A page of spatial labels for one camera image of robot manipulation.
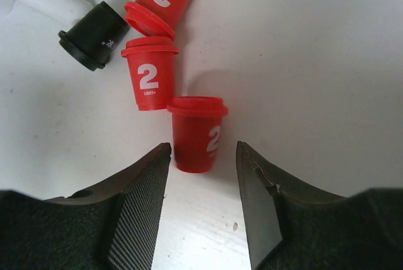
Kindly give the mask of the red coffee capsule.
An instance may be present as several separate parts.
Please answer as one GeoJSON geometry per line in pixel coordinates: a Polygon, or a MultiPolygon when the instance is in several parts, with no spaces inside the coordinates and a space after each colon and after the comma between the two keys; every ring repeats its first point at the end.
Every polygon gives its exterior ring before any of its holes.
{"type": "Polygon", "coordinates": [[[125,4],[125,20],[141,34],[176,38],[174,29],[191,0],[135,0],[125,4]]]}
{"type": "Polygon", "coordinates": [[[137,107],[163,110],[175,95],[175,57],[179,49],[168,37],[130,40],[121,56],[127,60],[137,107]]]}
{"type": "Polygon", "coordinates": [[[172,114],[176,166],[188,173],[212,169],[223,117],[229,109],[224,100],[211,96],[178,96],[168,104],[172,114]]]}

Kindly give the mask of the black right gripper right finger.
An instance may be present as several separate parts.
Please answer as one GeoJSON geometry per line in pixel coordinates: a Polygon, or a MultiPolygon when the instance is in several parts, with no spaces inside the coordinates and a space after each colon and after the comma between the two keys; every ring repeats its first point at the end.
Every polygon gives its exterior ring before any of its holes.
{"type": "Polygon", "coordinates": [[[253,269],[401,269],[402,190],[333,194],[238,142],[236,169],[253,269]]]}

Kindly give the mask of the black coffee capsule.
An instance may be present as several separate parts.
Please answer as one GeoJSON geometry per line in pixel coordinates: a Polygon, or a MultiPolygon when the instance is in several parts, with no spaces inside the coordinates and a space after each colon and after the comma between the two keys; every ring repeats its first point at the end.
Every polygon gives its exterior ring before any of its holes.
{"type": "Polygon", "coordinates": [[[85,68],[95,71],[105,68],[129,29],[128,23],[102,1],[69,31],[59,31],[59,44],[85,68]]]}

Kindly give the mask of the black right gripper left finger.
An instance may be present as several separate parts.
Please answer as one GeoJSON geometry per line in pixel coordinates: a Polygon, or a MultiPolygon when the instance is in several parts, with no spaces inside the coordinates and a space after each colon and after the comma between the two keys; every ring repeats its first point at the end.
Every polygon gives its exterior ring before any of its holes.
{"type": "Polygon", "coordinates": [[[150,269],[171,146],[69,197],[1,191],[2,269],[150,269]]]}

